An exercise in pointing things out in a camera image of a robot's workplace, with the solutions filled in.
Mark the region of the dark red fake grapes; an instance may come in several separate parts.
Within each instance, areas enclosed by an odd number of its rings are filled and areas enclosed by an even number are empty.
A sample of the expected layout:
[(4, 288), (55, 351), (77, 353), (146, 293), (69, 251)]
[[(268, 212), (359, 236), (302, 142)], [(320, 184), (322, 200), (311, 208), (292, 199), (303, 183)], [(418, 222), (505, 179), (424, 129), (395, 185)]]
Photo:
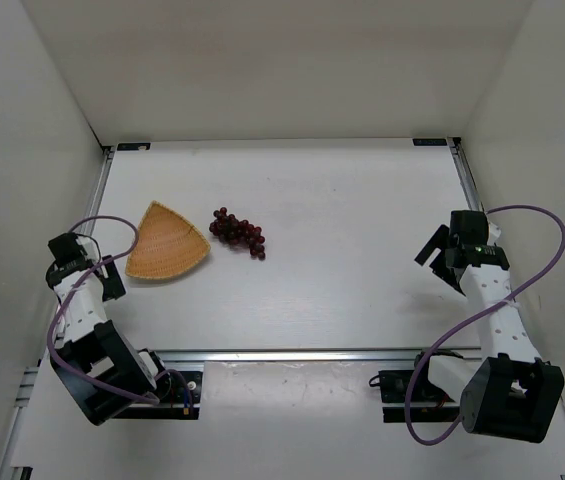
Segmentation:
[(213, 220), (208, 229), (213, 237), (230, 248), (243, 248), (251, 258), (260, 261), (266, 259), (266, 238), (262, 228), (248, 219), (237, 218), (226, 207), (213, 211)]

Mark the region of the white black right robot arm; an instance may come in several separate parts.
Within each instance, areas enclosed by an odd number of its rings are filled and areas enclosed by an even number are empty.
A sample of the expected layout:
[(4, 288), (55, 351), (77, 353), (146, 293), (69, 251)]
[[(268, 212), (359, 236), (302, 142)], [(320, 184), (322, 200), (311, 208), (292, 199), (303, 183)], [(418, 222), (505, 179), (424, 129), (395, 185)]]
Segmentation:
[[(419, 265), (464, 295), (472, 314), (445, 332), (422, 352), (414, 365), (404, 398), (405, 424), (415, 430), (413, 393), (422, 379), (441, 389), (459, 405), (452, 421), (469, 434), (541, 443), (558, 406), (565, 380), (561, 369), (541, 358), (529, 339), (516, 304), (517, 298), (547, 275), (565, 251), (565, 224), (553, 212), (560, 243), (549, 263), (513, 288), (510, 263), (498, 246), (498, 227), (476, 210), (454, 210), (418, 253)], [(441, 348), (468, 326), (478, 329), (482, 363), (471, 369)]]

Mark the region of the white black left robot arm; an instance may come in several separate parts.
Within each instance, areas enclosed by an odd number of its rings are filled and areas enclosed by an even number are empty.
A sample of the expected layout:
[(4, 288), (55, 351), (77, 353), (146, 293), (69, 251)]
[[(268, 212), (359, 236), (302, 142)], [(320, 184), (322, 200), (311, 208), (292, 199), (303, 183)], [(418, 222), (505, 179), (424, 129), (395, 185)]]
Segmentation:
[(54, 261), (46, 282), (66, 309), (64, 336), (51, 365), (86, 418), (98, 426), (136, 401), (93, 384), (105, 383), (155, 403), (157, 357), (138, 351), (117, 329), (105, 303), (126, 294), (109, 255), (99, 254), (97, 242), (74, 232), (48, 242)]

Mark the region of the woven bamboo fruit bowl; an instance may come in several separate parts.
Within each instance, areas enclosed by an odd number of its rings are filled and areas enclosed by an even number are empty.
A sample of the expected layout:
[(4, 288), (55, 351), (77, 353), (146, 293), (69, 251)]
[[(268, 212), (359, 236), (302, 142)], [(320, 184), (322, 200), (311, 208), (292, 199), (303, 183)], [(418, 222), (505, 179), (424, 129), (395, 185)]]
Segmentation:
[(125, 273), (138, 280), (172, 280), (200, 264), (210, 249), (189, 220), (152, 201), (138, 225), (138, 243), (127, 258)]

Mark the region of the aluminium left side rail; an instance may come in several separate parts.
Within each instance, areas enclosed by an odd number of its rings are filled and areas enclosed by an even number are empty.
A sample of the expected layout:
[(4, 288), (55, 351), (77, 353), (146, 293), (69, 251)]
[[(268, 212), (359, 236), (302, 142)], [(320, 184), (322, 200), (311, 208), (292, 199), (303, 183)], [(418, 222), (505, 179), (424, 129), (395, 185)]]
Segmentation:
[(114, 146), (105, 146), (103, 149), (103, 163), (98, 174), (96, 184), (91, 196), (88, 208), (86, 210), (86, 216), (91, 217), (99, 213), (101, 201), (106, 188), (106, 183), (109, 177), (109, 172), (113, 162), (113, 157), (115, 154)]

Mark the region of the aluminium rail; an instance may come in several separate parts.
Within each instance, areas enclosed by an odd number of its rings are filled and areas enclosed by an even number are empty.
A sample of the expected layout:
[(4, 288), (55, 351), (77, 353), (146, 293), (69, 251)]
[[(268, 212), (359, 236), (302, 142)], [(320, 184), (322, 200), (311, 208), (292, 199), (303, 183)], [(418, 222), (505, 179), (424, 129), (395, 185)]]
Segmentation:
[(105, 146), (103, 149), (103, 163), (98, 174), (96, 184), (91, 196), (88, 208), (86, 210), (86, 216), (91, 217), (99, 213), (101, 201), (106, 188), (106, 183), (109, 177), (109, 172), (113, 162), (113, 157), (115, 154), (114, 146)]
[(460, 137), (449, 137), (448, 141), (467, 204), (471, 210), (482, 211), (483, 204), (463, 148), (462, 139)]
[(413, 361), (420, 349), (158, 350), (165, 362), (392, 362)]

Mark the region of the aluminium right side rail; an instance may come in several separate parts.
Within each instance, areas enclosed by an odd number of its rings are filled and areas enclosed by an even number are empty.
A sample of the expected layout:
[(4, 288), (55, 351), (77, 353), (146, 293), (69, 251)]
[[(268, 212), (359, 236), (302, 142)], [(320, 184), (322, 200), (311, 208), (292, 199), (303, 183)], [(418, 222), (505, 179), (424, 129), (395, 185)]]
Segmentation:
[(483, 204), (463, 148), (462, 139), (460, 137), (449, 137), (448, 141), (467, 204), (471, 210), (482, 211)]

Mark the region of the black right corner bracket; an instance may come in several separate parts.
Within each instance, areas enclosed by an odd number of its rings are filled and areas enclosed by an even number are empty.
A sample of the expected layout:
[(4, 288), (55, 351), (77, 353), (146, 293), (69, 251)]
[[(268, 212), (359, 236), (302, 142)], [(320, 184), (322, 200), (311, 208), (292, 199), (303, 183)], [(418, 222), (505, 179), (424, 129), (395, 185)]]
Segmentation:
[(446, 147), (445, 138), (413, 138), (412, 143), (416, 147)]

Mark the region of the black corner bracket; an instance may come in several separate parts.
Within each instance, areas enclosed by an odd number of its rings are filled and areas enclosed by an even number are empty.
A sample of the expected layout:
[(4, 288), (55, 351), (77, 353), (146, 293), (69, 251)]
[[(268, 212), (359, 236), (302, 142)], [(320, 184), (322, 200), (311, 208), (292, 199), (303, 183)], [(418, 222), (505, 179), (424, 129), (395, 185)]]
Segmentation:
[(119, 143), (116, 147), (117, 151), (148, 151), (151, 148), (150, 142), (128, 142)]
[(413, 138), (412, 143), (416, 147), (446, 147), (445, 138)]

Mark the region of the black left corner bracket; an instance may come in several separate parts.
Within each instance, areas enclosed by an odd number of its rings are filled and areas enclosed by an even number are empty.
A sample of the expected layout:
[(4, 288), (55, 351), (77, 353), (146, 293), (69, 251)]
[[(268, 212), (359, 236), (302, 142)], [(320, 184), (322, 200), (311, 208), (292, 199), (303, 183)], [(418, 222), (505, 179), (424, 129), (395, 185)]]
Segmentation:
[(128, 142), (119, 143), (116, 147), (117, 151), (148, 151), (151, 148), (150, 142)]

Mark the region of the aluminium front rail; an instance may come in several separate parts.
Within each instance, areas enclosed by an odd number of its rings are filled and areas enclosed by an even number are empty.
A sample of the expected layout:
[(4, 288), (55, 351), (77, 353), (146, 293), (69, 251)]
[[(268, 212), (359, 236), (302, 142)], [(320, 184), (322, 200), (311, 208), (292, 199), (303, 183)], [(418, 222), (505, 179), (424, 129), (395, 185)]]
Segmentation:
[(392, 362), (413, 361), (420, 349), (158, 350), (165, 362)]

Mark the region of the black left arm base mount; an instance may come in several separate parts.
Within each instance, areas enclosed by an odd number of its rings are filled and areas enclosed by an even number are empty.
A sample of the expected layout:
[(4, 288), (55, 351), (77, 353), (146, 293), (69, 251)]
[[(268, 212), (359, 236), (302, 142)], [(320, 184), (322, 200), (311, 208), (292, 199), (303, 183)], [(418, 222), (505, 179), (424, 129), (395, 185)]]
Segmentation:
[(204, 366), (201, 362), (167, 362), (166, 370), (177, 370), (180, 376), (166, 374), (158, 380), (157, 406), (132, 405), (114, 417), (115, 420), (193, 421), (199, 419)]

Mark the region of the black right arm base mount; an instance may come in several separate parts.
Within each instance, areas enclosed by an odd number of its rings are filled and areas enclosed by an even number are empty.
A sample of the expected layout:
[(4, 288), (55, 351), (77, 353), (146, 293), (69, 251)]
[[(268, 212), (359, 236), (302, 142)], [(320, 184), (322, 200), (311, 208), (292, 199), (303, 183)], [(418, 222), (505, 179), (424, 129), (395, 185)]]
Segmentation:
[[(421, 361), (424, 351), (415, 357), (409, 369), (384, 369), (368, 381), (371, 389), (378, 389), (382, 403), (383, 422), (385, 424), (404, 424), (404, 402), (407, 387), (415, 367)], [(413, 423), (450, 423), (459, 414), (459, 405), (441, 388), (428, 380), (428, 366), (418, 376), (410, 403), (410, 415)]]

